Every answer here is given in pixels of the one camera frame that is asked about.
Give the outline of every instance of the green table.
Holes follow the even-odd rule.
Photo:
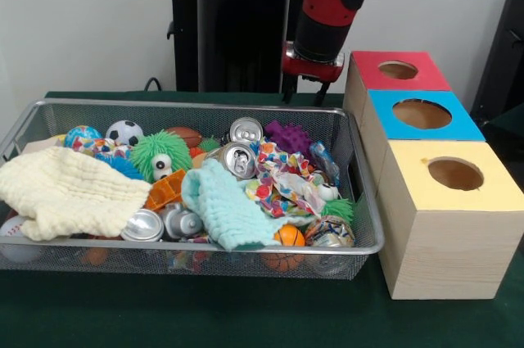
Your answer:
[[[220,94],[49,93],[49,97],[225,102]],[[309,105],[314,95],[298,95]],[[229,94],[277,105],[279,96]],[[326,105],[340,106],[341,95]],[[1,347],[524,346],[524,256],[493,301],[392,301],[380,263],[351,282],[0,272]]]

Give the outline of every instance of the white wall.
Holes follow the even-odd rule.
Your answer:
[[[346,50],[428,50],[468,106],[503,4],[366,0]],[[0,0],[0,122],[47,90],[138,90],[152,75],[173,89],[171,11],[170,0]]]

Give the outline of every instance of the blue box lid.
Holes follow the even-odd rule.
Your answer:
[[[452,92],[368,92],[388,139],[485,141]]]

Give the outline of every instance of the colorful polka dot fabric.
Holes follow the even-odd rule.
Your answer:
[[[72,147],[74,151],[86,154],[88,156],[95,156],[96,154],[103,154],[104,156],[129,158],[131,146],[117,144],[113,139],[100,138],[88,139],[76,137],[73,141]]]
[[[325,202],[315,191],[309,161],[288,154],[266,139],[252,146],[257,155],[257,179],[246,185],[246,195],[275,219],[286,215],[320,216]]]

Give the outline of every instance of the wooden box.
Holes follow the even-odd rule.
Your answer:
[[[359,128],[369,89],[451,90],[426,52],[352,52],[344,109],[355,116]]]
[[[375,183],[388,139],[484,141],[452,92],[368,90],[360,136]]]
[[[524,196],[487,143],[389,141],[378,192],[393,299],[495,296]]]

